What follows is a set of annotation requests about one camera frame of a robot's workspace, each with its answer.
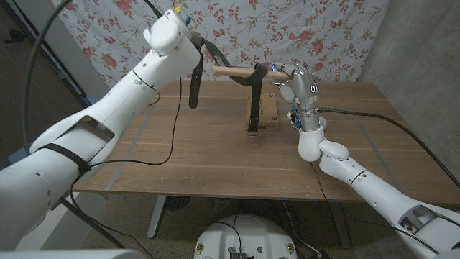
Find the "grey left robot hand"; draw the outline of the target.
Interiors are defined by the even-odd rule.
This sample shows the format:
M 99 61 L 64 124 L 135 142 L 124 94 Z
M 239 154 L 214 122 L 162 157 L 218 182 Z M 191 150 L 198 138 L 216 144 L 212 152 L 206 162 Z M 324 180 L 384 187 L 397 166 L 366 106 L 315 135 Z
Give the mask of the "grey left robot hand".
M 192 42 L 192 44 L 197 48 L 197 49 L 201 49 L 202 46 L 204 45 L 204 39 L 202 38 L 201 34 L 196 32 L 196 31 L 192 31 L 191 32 L 191 38 L 190 38 L 190 41 Z

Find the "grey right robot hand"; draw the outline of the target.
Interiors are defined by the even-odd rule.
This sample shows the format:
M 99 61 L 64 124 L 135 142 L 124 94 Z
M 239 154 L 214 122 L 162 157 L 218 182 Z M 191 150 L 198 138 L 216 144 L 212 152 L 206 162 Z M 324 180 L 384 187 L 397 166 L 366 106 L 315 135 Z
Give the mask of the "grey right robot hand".
M 298 64 L 276 62 L 272 68 L 292 78 L 290 86 L 288 80 L 277 81 L 282 99 L 292 105 L 289 115 L 292 125 L 303 132 L 319 129 L 319 115 L 316 110 L 318 86 L 314 75 L 307 67 Z

